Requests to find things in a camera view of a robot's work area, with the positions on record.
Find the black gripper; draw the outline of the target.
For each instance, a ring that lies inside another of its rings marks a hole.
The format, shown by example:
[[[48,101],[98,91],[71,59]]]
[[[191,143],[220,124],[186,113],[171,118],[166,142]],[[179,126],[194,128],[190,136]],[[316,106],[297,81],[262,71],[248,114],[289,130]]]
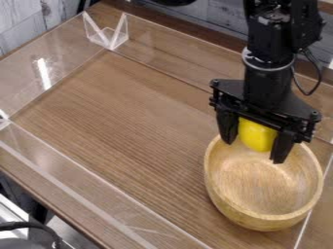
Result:
[[[245,78],[213,79],[210,105],[216,110],[220,136],[232,145],[238,135],[240,119],[248,119],[277,131],[270,159],[282,163],[294,143],[310,142],[320,112],[294,94],[296,56],[280,61],[261,59],[245,48]]]

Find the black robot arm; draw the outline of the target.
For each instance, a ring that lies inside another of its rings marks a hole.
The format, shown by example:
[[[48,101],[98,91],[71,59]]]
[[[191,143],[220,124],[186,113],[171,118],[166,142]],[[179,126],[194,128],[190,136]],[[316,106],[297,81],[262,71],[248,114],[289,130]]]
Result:
[[[320,112],[294,94],[297,54],[314,60],[309,46],[320,41],[325,20],[317,0],[244,0],[249,26],[242,51],[245,78],[212,80],[210,105],[220,137],[233,144],[244,119],[277,132],[270,160],[286,160],[297,143],[309,142]]]

